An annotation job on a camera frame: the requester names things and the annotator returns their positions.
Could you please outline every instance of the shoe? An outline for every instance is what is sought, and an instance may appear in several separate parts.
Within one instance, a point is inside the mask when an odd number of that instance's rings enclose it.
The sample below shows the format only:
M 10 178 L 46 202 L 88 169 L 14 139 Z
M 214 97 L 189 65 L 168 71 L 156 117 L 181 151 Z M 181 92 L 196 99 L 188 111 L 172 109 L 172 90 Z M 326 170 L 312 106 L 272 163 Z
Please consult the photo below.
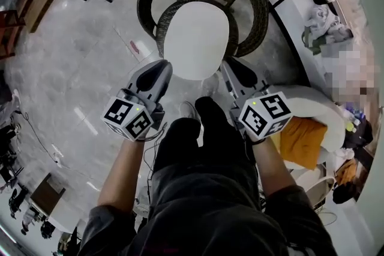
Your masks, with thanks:
M 16 126 L 14 127 L 14 133 L 19 134 L 21 129 L 22 126 L 20 124 L 16 124 Z
M 189 101 L 183 101 L 179 106 L 181 118 L 195 119 L 199 121 L 196 109 Z
M 218 89 L 218 76 L 217 73 L 213 74 L 210 78 L 202 81 L 202 91 L 200 97 L 212 97 Z

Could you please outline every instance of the orange cushion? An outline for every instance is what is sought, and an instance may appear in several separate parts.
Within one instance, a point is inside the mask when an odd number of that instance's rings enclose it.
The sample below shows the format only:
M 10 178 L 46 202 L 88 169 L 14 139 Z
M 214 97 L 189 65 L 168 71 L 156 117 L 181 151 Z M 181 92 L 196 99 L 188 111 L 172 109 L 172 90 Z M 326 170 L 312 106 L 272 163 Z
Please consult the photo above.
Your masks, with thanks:
M 294 116 L 281 132 L 280 153 L 284 160 L 314 170 L 327 126 Z

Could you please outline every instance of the gray tile floor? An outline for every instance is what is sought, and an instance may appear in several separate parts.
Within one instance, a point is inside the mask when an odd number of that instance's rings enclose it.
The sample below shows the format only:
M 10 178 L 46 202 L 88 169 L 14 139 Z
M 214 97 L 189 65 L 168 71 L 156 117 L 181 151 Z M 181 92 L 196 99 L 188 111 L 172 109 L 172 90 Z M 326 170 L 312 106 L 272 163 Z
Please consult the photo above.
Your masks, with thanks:
M 137 19 L 136 1 L 55 0 L 38 31 L 23 34 L 16 57 L 6 63 L 6 79 L 12 89 L 19 90 L 22 111 L 28 112 L 50 154 L 58 149 L 66 166 L 59 168 L 49 158 L 32 129 L 18 116 L 22 132 L 16 147 L 25 166 L 21 181 L 33 190 L 52 172 L 67 188 L 64 200 L 84 217 L 95 206 L 99 193 L 87 183 L 102 187 L 122 142 L 100 120 L 101 112 L 133 71 L 158 59 L 155 42 Z M 154 0 L 154 17 L 173 1 Z M 251 8 L 247 0 L 238 0 L 233 8 L 244 38 L 251 26 Z M 152 53 L 144 60 L 137 59 L 127 47 L 131 40 L 141 41 Z M 295 60 L 272 17 L 264 42 L 245 59 L 256 64 L 271 83 L 292 84 L 298 78 Z M 164 120 L 175 120 L 179 103 L 194 101 L 199 92 L 200 82 L 173 76 L 161 101 Z M 224 110 L 232 102 L 222 79 L 215 99 Z M 146 153 L 147 161 L 153 154 L 153 150 Z M 146 184 L 148 171 L 143 163 L 139 187 Z

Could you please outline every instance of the ar tag cube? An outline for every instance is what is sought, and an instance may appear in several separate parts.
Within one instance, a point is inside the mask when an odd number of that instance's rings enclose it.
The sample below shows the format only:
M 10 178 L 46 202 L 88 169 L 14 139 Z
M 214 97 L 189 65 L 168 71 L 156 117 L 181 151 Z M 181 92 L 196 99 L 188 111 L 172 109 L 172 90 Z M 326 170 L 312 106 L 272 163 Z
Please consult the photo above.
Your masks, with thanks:
M 154 123 L 144 106 L 120 97 L 111 97 L 101 119 L 115 133 L 132 141 Z
M 287 98 L 277 92 L 246 100 L 239 120 L 261 139 L 283 130 L 292 116 Z

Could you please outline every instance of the gray cloth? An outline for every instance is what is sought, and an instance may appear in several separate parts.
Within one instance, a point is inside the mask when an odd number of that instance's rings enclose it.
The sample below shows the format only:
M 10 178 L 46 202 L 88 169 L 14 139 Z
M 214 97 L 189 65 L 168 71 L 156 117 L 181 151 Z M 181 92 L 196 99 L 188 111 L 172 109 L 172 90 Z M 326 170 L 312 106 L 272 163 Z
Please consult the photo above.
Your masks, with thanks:
M 171 165 L 153 181 L 147 225 L 136 235 L 130 215 L 96 207 L 79 256 L 288 255 L 288 246 L 336 255 L 302 188 L 274 193 L 266 213 L 260 211 L 257 172 L 249 163 Z

